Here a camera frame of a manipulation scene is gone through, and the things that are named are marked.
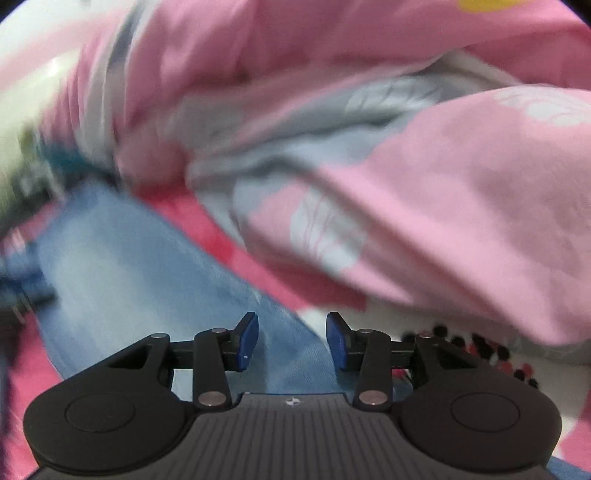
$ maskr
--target denim fabric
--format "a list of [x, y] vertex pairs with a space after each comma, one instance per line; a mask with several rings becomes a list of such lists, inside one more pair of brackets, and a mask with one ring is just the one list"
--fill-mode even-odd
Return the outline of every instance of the denim fabric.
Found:
[[591, 480], [591, 472], [585, 472], [556, 457], [552, 457], [548, 462], [548, 470], [558, 480]]
[[[351, 390], [353, 379], [337, 377], [326, 344], [293, 313], [106, 186], [75, 192], [37, 252], [59, 298], [38, 312], [40, 330], [63, 377], [151, 333], [189, 340], [254, 311], [261, 333], [248, 370], [228, 375], [234, 394]], [[173, 390], [190, 399], [191, 372], [177, 372]]]

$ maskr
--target pink blanket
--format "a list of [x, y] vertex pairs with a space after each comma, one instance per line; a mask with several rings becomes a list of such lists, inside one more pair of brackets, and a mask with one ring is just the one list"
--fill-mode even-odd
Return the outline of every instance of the pink blanket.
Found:
[[[444, 74], [417, 90], [462, 48], [506, 73], [460, 62], [494, 81], [472, 89]], [[83, 52], [41, 142], [137, 182], [186, 175], [200, 198], [224, 184], [208, 210], [270, 264], [495, 320], [484, 332], [495, 340], [517, 329], [580, 342], [591, 338], [590, 54], [589, 29], [556, 0], [142, 2]], [[367, 124], [403, 114], [392, 132]], [[291, 170], [271, 181], [282, 161]]]

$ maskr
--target white floral pattern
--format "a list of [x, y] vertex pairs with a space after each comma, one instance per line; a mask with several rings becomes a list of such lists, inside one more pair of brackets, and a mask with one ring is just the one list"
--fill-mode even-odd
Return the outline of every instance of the white floral pattern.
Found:
[[555, 127], [591, 125], [591, 105], [557, 88], [518, 86], [502, 89], [495, 94], [495, 100]]
[[294, 251], [336, 274], [361, 256], [368, 232], [366, 220], [348, 212], [326, 192], [311, 188], [291, 217]]

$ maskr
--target metal pin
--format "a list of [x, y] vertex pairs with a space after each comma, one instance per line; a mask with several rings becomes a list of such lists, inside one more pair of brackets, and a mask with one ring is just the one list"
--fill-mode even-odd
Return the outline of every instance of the metal pin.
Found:
[[199, 395], [197, 401], [206, 407], [219, 407], [226, 403], [226, 396], [222, 392], [213, 390]]
[[359, 395], [359, 399], [366, 405], [381, 405], [388, 401], [388, 396], [380, 390], [366, 390]]

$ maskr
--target blue gripper pad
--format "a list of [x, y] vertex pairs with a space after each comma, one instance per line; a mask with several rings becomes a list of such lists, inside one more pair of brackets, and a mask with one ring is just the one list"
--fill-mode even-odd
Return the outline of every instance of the blue gripper pad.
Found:
[[253, 351], [258, 342], [258, 334], [258, 316], [255, 315], [240, 338], [240, 347], [238, 348], [238, 369], [241, 371], [246, 370], [251, 361]]

